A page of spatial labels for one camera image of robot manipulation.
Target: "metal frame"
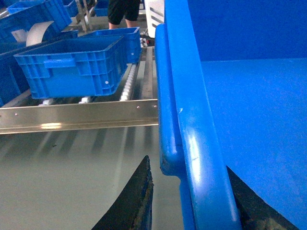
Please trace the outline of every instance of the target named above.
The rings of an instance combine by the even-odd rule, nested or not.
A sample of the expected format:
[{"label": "metal frame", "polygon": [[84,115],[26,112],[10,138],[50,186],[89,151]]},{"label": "metal frame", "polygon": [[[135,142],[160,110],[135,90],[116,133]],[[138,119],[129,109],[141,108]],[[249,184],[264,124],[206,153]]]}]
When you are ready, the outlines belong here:
[{"label": "metal frame", "polygon": [[[145,60],[145,71],[142,74],[138,70],[143,56],[148,59]],[[68,98],[56,100],[57,104],[38,106],[39,100],[33,100],[30,91],[26,91],[0,108],[0,134],[157,125],[157,97],[153,87],[153,78],[156,78],[153,74],[153,47],[143,48],[140,62],[131,69],[136,70],[133,72],[134,81],[137,77],[145,78],[140,95],[144,95],[146,91],[151,95],[151,99],[108,102],[94,100],[92,103],[79,104],[76,98]]]}]

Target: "crate handle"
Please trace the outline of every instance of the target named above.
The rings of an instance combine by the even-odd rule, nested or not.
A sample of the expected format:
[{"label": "crate handle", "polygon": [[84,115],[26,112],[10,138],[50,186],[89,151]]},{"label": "crate handle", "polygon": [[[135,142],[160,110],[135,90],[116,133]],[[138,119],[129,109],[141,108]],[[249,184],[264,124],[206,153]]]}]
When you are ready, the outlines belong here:
[{"label": "crate handle", "polygon": [[45,68],[66,68],[75,67],[76,61],[74,58],[52,59],[44,61]]}]

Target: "stacked blue crate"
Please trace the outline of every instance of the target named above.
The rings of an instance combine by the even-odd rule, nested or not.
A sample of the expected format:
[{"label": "stacked blue crate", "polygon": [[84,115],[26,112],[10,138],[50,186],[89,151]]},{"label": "stacked blue crate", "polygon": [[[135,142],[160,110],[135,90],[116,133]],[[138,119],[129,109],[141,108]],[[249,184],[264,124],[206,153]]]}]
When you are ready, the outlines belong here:
[{"label": "stacked blue crate", "polygon": [[29,89],[23,70],[13,55],[57,40],[76,38],[77,35],[78,31],[62,32],[49,42],[31,47],[25,47],[25,43],[0,43],[0,107]]},{"label": "stacked blue crate", "polygon": [[47,29],[45,39],[57,36],[71,23],[71,18],[61,0],[47,0],[0,19],[0,39],[3,42],[16,42],[12,32],[29,31],[35,23],[48,21],[54,23]]},{"label": "stacked blue crate", "polygon": [[95,6],[96,15],[99,17],[107,16],[108,4],[109,4],[109,0],[98,0],[98,3]]},{"label": "stacked blue crate", "polygon": [[36,5],[38,5],[42,2],[44,2],[44,0],[19,1],[15,4],[13,4],[12,6],[9,6],[7,8],[7,10],[10,14],[12,14],[12,13],[16,13],[18,11],[23,11],[27,8],[36,6]]},{"label": "stacked blue crate", "polygon": [[19,2],[19,0],[3,0],[4,6],[9,7]]},{"label": "stacked blue crate", "polygon": [[115,93],[127,69],[122,36],[67,39],[15,55],[36,99]]},{"label": "stacked blue crate", "polygon": [[75,0],[63,0],[63,4],[70,17],[75,17],[78,14],[78,7]]},{"label": "stacked blue crate", "polygon": [[127,63],[137,63],[141,55],[140,46],[140,28],[121,28],[115,30],[97,30],[85,37],[105,36],[105,35],[123,35],[126,41]]}]

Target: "gray floor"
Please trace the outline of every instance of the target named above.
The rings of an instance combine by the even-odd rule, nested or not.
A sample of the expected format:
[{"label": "gray floor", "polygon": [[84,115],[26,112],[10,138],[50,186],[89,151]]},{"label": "gray floor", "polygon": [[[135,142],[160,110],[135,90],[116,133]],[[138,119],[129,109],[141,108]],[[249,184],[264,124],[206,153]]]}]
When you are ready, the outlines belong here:
[{"label": "gray floor", "polygon": [[0,229],[91,229],[146,154],[153,230],[183,229],[179,179],[159,169],[157,126],[0,136]]}]

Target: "person's leg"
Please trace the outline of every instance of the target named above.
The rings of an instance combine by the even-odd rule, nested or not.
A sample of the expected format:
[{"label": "person's leg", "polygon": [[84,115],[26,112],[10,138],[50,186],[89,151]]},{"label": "person's leg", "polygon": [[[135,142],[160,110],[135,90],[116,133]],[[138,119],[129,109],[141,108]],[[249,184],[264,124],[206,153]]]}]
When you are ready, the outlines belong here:
[{"label": "person's leg", "polygon": [[126,19],[126,24],[127,24],[128,28],[137,27],[138,26],[138,22],[137,21],[129,21],[127,19]]},{"label": "person's leg", "polygon": [[126,0],[109,0],[107,17],[109,29],[117,29],[126,12]]},{"label": "person's leg", "polygon": [[125,14],[125,19],[127,23],[127,27],[137,27],[138,16],[139,16],[139,8],[140,8],[140,0],[128,0],[128,7]]}]

